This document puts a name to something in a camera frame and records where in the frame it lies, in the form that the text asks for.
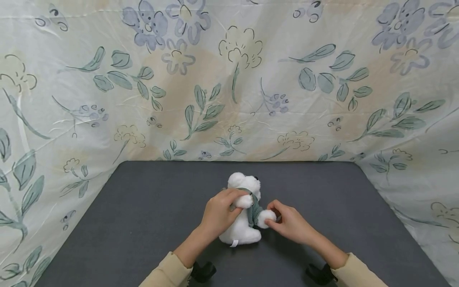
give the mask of beige sleeve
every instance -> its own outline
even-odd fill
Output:
[[[140,287],[186,287],[192,270],[185,268],[182,261],[169,252]]]
[[[346,265],[331,270],[333,275],[338,278],[338,287],[387,287],[387,285],[371,272],[362,261],[354,254],[349,254]]]

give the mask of floral fabric backdrop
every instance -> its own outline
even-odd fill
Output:
[[[33,286],[126,160],[355,162],[459,286],[459,0],[17,0],[0,22],[0,286]]]

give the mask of plush toy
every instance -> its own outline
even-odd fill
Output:
[[[234,206],[243,208],[236,221],[222,234],[220,240],[236,247],[240,244],[250,244],[260,241],[261,233],[253,226],[268,228],[265,219],[276,220],[276,214],[271,210],[263,210],[258,201],[261,198],[260,181],[255,176],[245,176],[236,172],[229,177],[228,188],[238,188],[247,191],[248,195],[234,201]]]

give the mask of gray mat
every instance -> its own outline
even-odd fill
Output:
[[[416,241],[352,163],[125,162],[95,199],[38,287],[138,286],[200,223],[207,200],[231,173],[257,176],[261,205],[279,199],[355,253],[390,287],[448,287]],[[316,255],[272,230],[200,257],[217,273],[204,285],[316,286],[304,276]]]

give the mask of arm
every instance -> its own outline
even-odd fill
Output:
[[[209,200],[201,224],[173,253],[153,270],[140,287],[182,287],[188,284],[192,266],[203,250],[236,220],[242,209],[230,211],[235,199],[247,193],[227,189]]]
[[[270,219],[266,225],[296,243],[309,245],[328,263],[333,274],[338,278],[338,287],[387,287],[368,267],[352,253],[346,254],[325,236],[317,232],[299,212],[274,200],[268,205],[279,222]]]

